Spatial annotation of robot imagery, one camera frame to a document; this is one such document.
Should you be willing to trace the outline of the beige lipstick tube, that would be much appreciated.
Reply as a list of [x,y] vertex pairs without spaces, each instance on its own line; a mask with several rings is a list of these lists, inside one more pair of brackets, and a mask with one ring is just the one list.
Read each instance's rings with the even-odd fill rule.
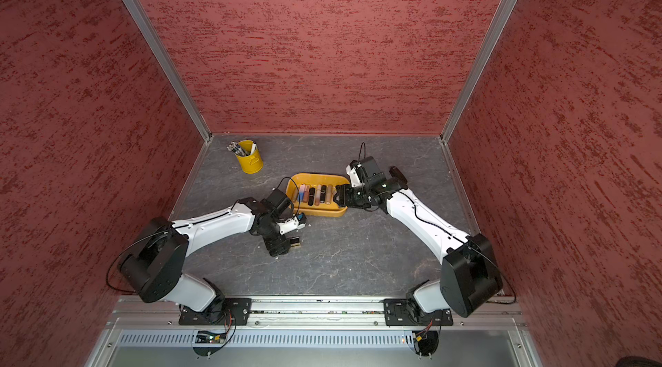
[[328,186],[326,187],[326,198],[325,198],[325,203],[326,203],[327,205],[331,205],[332,200],[333,200],[333,186],[332,186],[332,185],[328,185]]

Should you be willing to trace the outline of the pink beige lip gloss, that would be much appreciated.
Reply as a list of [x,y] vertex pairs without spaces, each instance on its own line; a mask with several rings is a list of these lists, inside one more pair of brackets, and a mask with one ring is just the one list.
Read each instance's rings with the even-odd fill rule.
[[320,205],[320,189],[321,189],[321,187],[322,186],[320,184],[315,187],[315,197],[314,197],[314,205],[315,206]]

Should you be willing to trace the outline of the black round lipstick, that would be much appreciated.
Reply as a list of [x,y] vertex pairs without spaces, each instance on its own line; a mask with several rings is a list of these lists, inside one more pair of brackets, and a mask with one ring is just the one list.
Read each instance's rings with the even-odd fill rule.
[[311,186],[308,192],[308,205],[313,206],[315,204],[315,187]]

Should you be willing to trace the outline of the yellow plastic storage box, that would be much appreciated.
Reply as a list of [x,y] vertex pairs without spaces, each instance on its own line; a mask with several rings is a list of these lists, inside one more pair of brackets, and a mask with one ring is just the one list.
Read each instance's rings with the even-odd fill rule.
[[336,188],[350,182],[340,175],[298,173],[286,179],[285,194],[296,212],[309,216],[341,217],[348,210],[334,200]]

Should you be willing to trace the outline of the silver cap coral lip gloss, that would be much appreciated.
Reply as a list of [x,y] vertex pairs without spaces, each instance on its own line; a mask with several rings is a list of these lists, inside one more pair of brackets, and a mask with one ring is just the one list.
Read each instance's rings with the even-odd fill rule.
[[310,197],[310,186],[308,184],[305,184],[301,187],[301,202],[302,203],[308,203],[309,197]]

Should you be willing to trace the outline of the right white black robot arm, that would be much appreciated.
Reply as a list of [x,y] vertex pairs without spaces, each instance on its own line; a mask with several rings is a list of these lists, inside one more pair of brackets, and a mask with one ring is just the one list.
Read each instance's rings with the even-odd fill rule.
[[381,210],[405,225],[441,264],[441,276],[410,291],[413,317],[450,309],[467,318],[503,289],[491,242],[482,234],[456,228],[426,206],[409,188],[396,167],[389,176],[372,157],[354,160],[346,168],[348,184],[336,187],[341,207]]

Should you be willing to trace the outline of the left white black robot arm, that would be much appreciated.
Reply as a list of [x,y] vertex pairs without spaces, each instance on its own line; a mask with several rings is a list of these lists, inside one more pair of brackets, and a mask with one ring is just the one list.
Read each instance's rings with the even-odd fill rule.
[[230,313],[224,293],[186,272],[188,258],[240,234],[260,237],[273,257],[285,255],[294,244],[288,234],[306,223],[305,213],[278,189],[260,201],[241,198],[207,215],[175,221],[158,217],[119,255],[117,270],[143,303],[176,303],[203,324],[223,324]]

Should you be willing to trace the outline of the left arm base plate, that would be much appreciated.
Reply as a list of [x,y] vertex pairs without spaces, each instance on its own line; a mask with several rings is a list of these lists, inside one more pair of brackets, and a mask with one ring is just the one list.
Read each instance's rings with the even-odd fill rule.
[[225,298],[222,302],[214,300],[202,312],[193,311],[186,306],[180,307],[179,325],[181,326],[246,326],[251,313],[253,300],[247,297]]

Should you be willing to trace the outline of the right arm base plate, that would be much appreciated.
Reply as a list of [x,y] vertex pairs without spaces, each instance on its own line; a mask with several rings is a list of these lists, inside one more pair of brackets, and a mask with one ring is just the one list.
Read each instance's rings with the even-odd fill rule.
[[451,327],[452,313],[440,309],[424,312],[413,299],[384,299],[384,318],[388,327]]

